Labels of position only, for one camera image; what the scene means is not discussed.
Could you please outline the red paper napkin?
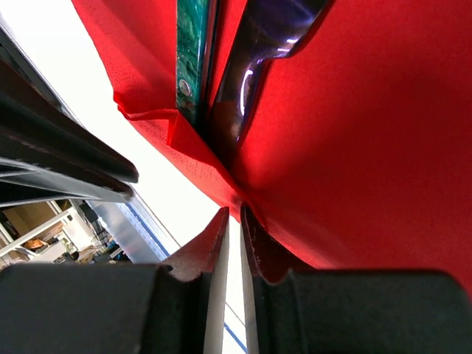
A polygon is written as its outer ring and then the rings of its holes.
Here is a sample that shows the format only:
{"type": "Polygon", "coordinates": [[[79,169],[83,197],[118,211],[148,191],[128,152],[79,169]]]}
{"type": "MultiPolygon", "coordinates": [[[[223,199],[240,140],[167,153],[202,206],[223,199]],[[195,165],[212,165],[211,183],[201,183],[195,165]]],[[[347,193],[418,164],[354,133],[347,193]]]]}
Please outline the red paper napkin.
{"type": "Polygon", "coordinates": [[[124,118],[197,188],[316,268],[471,288],[471,3],[335,1],[272,63],[226,170],[175,107],[176,3],[75,1],[124,118]]]}

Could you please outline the green handled spoon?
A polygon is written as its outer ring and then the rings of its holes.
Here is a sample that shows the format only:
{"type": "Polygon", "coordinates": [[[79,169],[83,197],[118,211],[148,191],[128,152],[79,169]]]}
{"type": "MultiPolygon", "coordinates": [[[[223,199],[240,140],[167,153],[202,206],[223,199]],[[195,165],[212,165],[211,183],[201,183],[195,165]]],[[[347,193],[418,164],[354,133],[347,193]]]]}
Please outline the green handled spoon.
{"type": "Polygon", "coordinates": [[[198,120],[210,2],[178,0],[176,26],[176,107],[192,125],[198,120]]]}

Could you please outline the dark blue knife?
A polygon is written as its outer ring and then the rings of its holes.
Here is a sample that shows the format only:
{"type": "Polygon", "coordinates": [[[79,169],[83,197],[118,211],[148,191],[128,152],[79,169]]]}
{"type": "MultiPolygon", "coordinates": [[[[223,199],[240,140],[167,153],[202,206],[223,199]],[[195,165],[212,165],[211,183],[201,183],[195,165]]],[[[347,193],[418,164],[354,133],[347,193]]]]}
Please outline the dark blue knife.
{"type": "Polygon", "coordinates": [[[329,1],[248,1],[204,129],[216,150],[239,147],[251,124],[269,64],[299,52],[329,1]]]}

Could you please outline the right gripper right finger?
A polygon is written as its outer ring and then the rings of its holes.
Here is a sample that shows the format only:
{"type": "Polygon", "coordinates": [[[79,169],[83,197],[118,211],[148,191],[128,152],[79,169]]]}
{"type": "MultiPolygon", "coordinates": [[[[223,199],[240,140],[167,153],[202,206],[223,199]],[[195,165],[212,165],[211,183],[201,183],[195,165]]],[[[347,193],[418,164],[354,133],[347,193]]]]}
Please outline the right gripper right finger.
{"type": "Polygon", "coordinates": [[[240,208],[241,261],[249,353],[301,353],[299,315],[290,271],[298,259],[240,208]]]}

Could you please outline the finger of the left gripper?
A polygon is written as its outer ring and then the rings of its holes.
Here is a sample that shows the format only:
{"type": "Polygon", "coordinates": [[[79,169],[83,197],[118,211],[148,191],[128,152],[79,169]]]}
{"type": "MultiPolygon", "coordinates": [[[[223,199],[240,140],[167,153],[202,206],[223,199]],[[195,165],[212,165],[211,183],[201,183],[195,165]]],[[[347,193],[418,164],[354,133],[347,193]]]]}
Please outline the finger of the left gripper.
{"type": "Polygon", "coordinates": [[[43,142],[75,161],[116,178],[136,183],[132,162],[77,124],[65,105],[37,74],[28,75],[1,62],[1,128],[43,142]]]}
{"type": "Polygon", "coordinates": [[[116,178],[1,127],[3,207],[63,198],[126,203],[132,197],[132,188],[116,178]]]}

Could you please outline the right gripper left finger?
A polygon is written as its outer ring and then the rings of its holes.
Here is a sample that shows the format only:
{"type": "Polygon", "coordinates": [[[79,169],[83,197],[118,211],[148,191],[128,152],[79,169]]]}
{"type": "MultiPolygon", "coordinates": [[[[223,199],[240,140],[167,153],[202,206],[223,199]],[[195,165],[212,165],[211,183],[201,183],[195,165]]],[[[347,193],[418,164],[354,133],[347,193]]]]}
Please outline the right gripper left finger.
{"type": "Polygon", "coordinates": [[[229,256],[229,209],[165,261],[163,348],[169,353],[221,353],[229,256]]]}

